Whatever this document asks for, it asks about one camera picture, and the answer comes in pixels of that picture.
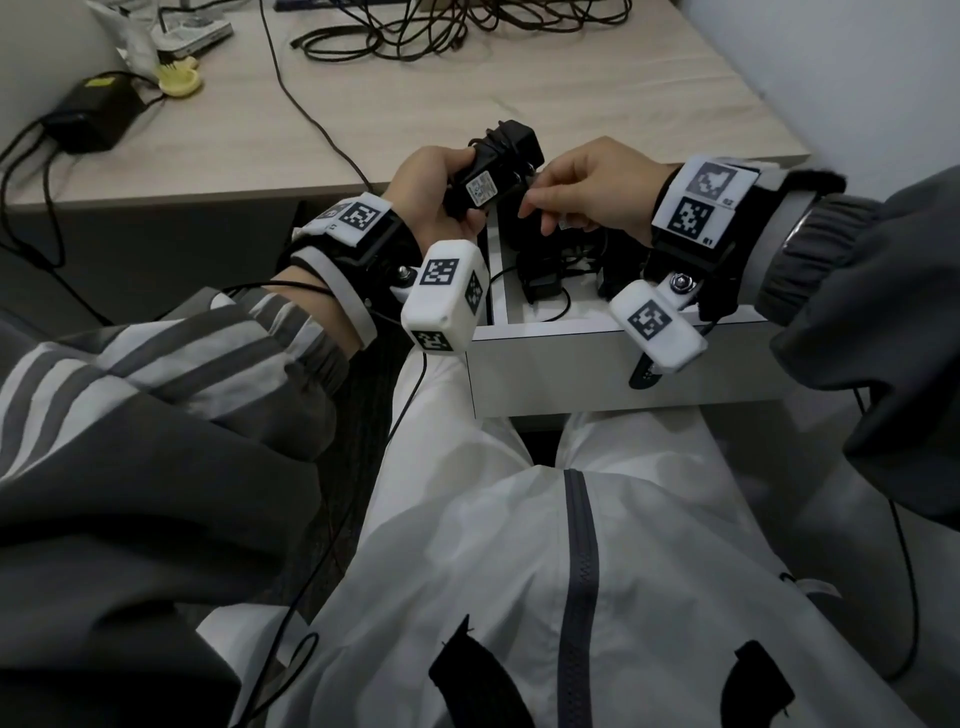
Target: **bolt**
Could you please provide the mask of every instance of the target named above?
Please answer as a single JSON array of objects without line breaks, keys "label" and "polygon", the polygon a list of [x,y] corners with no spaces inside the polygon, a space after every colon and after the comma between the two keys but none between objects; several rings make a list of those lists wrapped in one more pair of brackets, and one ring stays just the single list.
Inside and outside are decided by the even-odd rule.
[{"label": "bolt", "polygon": [[696,281],[686,273],[675,273],[673,274],[673,278],[670,279],[670,290],[683,295],[684,293],[692,291],[696,284]]}]

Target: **light wood tabletop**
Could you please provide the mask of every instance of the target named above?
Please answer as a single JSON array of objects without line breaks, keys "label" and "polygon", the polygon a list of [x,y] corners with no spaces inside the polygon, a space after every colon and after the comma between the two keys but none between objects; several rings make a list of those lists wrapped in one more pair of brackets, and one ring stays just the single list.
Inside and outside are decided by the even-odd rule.
[{"label": "light wood tabletop", "polygon": [[[390,18],[389,10],[377,13]],[[547,159],[608,134],[662,161],[695,153],[797,160],[804,145],[668,0],[569,36],[471,30],[413,63],[309,61],[289,41],[350,22],[335,10],[268,11],[290,90],[374,183],[424,144],[464,146],[498,120],[537,133]],[[110,152],[61,158],[58,206],[105,207],[355,192],[360,181],[283,96],[255,3],[202,58],[204,88],[148,110]],[[362,38],[350,38],[356,43]],[[15,206],[42,205],[34,176]]]}]

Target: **person's right hand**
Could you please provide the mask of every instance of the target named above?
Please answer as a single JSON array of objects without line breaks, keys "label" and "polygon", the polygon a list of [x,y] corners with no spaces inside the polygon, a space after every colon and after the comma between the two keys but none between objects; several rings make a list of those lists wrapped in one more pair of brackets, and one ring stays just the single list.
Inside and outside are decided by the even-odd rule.
[{"label": "person's right hand", "polygon": [[654,205],[674,169],[601,136],[547,164],[524,195],[519,216],[542,210],[544,235],[565,215],[571,227],[616,228],[650,245]]}]

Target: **yellow object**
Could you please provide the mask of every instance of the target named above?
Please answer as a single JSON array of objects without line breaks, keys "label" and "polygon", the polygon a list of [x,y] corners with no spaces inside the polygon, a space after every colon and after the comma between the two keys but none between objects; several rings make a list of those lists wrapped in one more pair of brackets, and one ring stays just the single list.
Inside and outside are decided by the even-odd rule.
[{"label": "yellow object", "polygon": [[160,83],[160,90],[167,96],[175,98],[189,96],[203,84],[200,73],[197,71],[197,60],[193,58],[157,66],[156,77]]}]

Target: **gray zipper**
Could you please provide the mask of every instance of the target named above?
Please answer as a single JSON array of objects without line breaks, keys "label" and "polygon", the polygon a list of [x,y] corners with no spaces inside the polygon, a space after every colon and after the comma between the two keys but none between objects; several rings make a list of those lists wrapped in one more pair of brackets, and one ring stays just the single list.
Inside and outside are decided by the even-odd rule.
[{"label": "gray zipper", "polygon": [[557,661],[557,725],[559,728],[591,728],[590,633],[600,587],[600,561],[584,474],[564,471],[564,484],[570,580]]}]

